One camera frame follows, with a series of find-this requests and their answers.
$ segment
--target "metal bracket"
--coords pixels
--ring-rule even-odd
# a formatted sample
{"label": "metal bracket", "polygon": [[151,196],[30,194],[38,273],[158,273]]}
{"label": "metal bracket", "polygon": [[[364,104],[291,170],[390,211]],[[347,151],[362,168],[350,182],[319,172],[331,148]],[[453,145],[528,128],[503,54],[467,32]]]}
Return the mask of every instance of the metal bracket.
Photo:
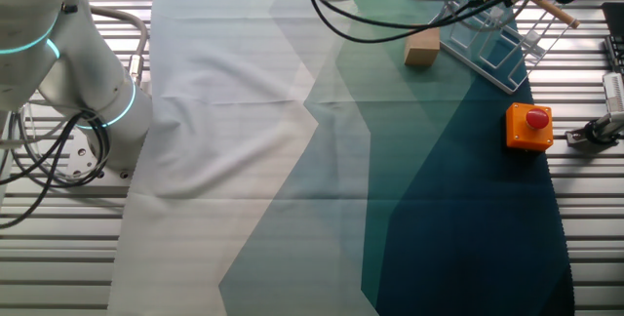
{"label": "metal bracket", "polygon": [[[91,151],[87,137],[82,132],[73,134],[74,140],[69,153],[69,163],[67,170],[70,174],[86,173],[90,171],[98,162],[98,159]],[[87,187],[128,187],[132,181],[132,172],[119,172],[104,168],[100,178],[96,178]]]}

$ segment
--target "orange button housing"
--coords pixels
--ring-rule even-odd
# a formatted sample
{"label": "orange button housing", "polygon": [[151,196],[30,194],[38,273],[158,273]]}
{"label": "orange button housing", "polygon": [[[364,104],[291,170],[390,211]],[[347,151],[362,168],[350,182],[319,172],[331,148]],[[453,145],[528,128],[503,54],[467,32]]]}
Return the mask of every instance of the orange button housing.
{"label": "orange button housing", "polygon": [[506,119],[508,147],[546,151],[553,146],[553,118],[550,107],[515,102],[507,109]]}

